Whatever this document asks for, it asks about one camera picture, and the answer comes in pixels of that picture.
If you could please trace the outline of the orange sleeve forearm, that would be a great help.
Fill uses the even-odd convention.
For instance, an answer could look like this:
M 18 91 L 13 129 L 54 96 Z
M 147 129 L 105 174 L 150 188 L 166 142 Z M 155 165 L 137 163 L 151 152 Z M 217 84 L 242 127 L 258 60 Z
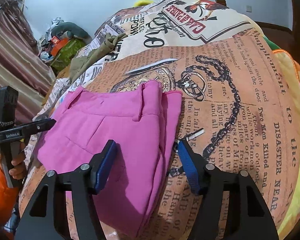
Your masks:
M 5 175 L 0 169 L 0 226 L 4 226 L 11 217 L 18 194 L 19 188 L 9 188 Z

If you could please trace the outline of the left hand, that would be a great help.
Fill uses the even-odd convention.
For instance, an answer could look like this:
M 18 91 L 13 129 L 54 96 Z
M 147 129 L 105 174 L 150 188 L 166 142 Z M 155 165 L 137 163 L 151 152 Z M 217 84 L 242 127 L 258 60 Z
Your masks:
M 26 165 L 24 163 L 25 147 L 26 147 L 25 143 L 21 142 L 20 146 L 19 146 L 19 154 L 15 158 L 13 158 L 13 160 L 11 161 L 13 168 L 9 170 L 9 174 L 16 180 L 24 179 L 26 172 L 27 172 Z M 2 158 L 3 158 L 3 155 L 0 152 L 0 169 L 3 171 Z

